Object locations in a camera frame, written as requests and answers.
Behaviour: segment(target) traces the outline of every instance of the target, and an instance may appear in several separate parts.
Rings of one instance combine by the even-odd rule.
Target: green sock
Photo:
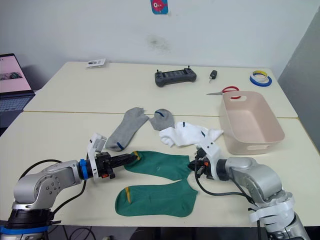
[[[156,151],[134,151],[137,159],[124,168],[133,173],[149,174],[170,180],[186,179],[190,173],[189,156],[169,155]]]
[[[122,216],[188,216],[195,205],[197,191],[187,179],[166,185],[128,186],[115,201],[115,211]]]

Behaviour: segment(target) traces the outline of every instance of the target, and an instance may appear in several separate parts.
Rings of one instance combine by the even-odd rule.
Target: fish sticker
[[[151,8],[154,14],[168,13],[168,0],[150,0]]]

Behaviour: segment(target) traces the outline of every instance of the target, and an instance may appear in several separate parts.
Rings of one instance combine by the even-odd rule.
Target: black cable
[[[85,236],[85,238],[83,240],[87,240],[87,238],[89,237],[90,232],[88,232],[88,234]]]
[[[33,169],[34,167],[40,165],[40,164],[44,164],[44,163],[49,163],[49,162],[53,162],[53,163],[62,163],[62,161],[59,160],[55,160],[55,159],[47,159],[47,160],[42,160],[42,161],[38,161],[35,164],[31,165],[30,167],[28,167],[21,175],[21,177],[19,178],[19,180],[21,178],[23,178],[31,169]]]
[[[204,191],[206,194],[212,195],[212,196],[228,196],[228,195],[239,195],[239,196],[243,196],[245,197],[249,203],[251,204],[255,204],[255,201],[252,199],[252,197],[250,197],[248,194],[246,194],[246,192],[242,189],[242,187],[232,178],[230,178],[232,180],[232,182],[238,187],[238,189],[241,192],[235,192],[235,191],[231,191],[231,192],[222,192],[222,193],[214,193],[214,192],[210,192],[207,191],[199,182],[198,176],[197,176],[197,162],[198,162],[198,158],[196,157],[194,159],[194,177],[195,177],[195,181],[198,184],[198,186],[202,189],[202,191]],[[258,231],[258,240],[262,240],[261,239],[261,226],[260,226],[260,220],[258,220],[256,222],[256,226],[257,226],[257,231]]]
[[[76,231],[79,231],[80,229],[86,229],[86,230],[88,230],[89,234],[92,235],[93,239],[94,239],[94,240],[97,240],[94,232],[93,232],[90,228],[87,228],[87,227],[79,227],[79,228],[77,228],[76,230],[74,230],[74,231],[71,233],[71,235],[70,235],[70,237],[68,238],[68,240],[71,240],[71,238],[72,238],[72,236],[75,234],[75,232],[76,232]]]
[[[48,231],[48,234],[52,233],[54,230],[56,230],[59,227],[59,225],[56,225],[52,230]]]
[[[44,240],[49,240],[48,231],[44,231]]]
[[[81,194],[84,193],[85,189],[86,189],[86,184],[87,184],[87,180],[83,181],[83,185],[82,185],[82,190],[79,194],[69,198],[68,200],[64,201],[63,203],[61,203],[53,212],[52,212],[52,216],[54,217],[55,214],[66,204],[68,204],[69,202],[71,202],[72,200],[76,199],[77,197],[79,197]]]
[[[82,229],[82,231],[77,236],[74,237],[74,240],[76,240],[81,234],[83,234],[84,231],[85,231],[85,229]]]
[[[68,237],[68,234],[67,234],[67,230],[66,230],[65,225],[62,225],[62,228],[63,228],[63,231],[64,231],[64,235],[65,235],[66,240],[69,240],[69,237]]]
[[[257,231],[258,231],[258,240],[262,240],[262,238],[261,238],[260,220],[256,221],[256,227],[257,227]]]
[[[253,205],[256,205],[255,204],[255,201],[252,199],[252,197],[250,197],[244,190],[243,190],[243,188],[235,181],[235,179],[234,178],[230,178],[231,179],[231,181],[238,187],[238,189],[245,195],[245,198],[248,200],[248,202],[250,203],[250,204],[253,204]]]
[[[195,177],[195,181],[198,184],[198,186],[201,188],[202,191],[204,191],[206,194],[212,195],[212,196],[229,196],[229,195],[239,195],[239,196],[243,196],[243,197],[247,197],[246,194],[243,194],[242,192],[237,192],[237,191],[230,191],[230,192],[220,192],[220,193],[215,193],[215,192],[210,192],[207,191],[199,182],[198,176],[197,176],[197,162],[198,162],[198,158],[196,157],[194,159],[194,177]]]

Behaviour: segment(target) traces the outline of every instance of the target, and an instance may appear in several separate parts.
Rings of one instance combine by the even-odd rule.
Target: laptop
[[[0,54],[0,128],[7,128],[35,96],[16,56]]]

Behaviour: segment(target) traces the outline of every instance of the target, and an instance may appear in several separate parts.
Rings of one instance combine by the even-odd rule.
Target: blue tape
[[[119,147],[121,150],[125,149],[123,146],[121,146],[120,142],[117,141],[116,144],[118,145],[118,147]]]
[[[272,83],[272,79],[271,79],[271,77],[269,77],[268,76],[268,82],[266,82],[266,83],[261,83],[261,82],[258,82],[258,81],[256,81],[256,80],[254,80],[251,76],[250,76],[250,81],[254,84],[254,85],[257,85],[257,86],[259,86],[259,87],[268,87],[268,86],[270,86],[271,85],[271,83]]]
[[[82,169],[83,179],[87,180],[89,178],[88,177],[87,168],[86,168],[87,163],[86,163],[86,161],[84,159],[80,159],[79,164],[80,164],[80,167]]]
[[[35,228],[27,228],[27,229],[7,229],[5,227],[0,228],[0,233],[15,235],[15,234],[36,234],[48,231],[49,226],[41,226]]]
[[[165,115],[163,115],[162,112],[155,111],[154,113],[160,114],[162,117],[165,117]]]

